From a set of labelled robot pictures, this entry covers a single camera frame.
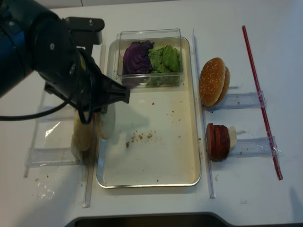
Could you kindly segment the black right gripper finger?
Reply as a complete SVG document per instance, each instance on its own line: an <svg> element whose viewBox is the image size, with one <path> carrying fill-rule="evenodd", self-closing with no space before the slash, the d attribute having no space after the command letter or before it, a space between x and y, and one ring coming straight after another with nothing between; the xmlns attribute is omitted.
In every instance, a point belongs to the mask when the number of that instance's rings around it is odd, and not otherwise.
<svg viewBox="0 0 303 227"><path fill-rule="evenodd" d="M116 102L129 103L130 88L125 87L102 72L99 76L99 111L107 111L107 106Z"/></svg>

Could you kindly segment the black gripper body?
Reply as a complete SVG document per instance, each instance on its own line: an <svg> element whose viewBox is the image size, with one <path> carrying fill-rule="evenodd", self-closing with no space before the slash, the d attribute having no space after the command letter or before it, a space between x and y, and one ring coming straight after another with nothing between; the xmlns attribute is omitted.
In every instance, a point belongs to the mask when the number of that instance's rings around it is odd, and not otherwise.
<svg viewBox="0 0 303 227"><path fill-rule="evenodd" d="M46 91L74 108L99 110L101 70L84 48L77 47L64 19L47 19L33 29L33 69Z"/></svg>

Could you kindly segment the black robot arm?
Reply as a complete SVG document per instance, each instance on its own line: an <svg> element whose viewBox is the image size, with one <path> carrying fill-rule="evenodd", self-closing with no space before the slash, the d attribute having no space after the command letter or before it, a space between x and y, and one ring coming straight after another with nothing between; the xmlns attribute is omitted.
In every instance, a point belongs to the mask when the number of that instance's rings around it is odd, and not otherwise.
<svg viewBox="0 0 303 227"><path fill-rule="evenodd" d="M129 103L129 88L104 75L91 56L104 27L100 18L60 18L34 0L1 1L0 94L36 71L48 93L81 113Z"/></svg>

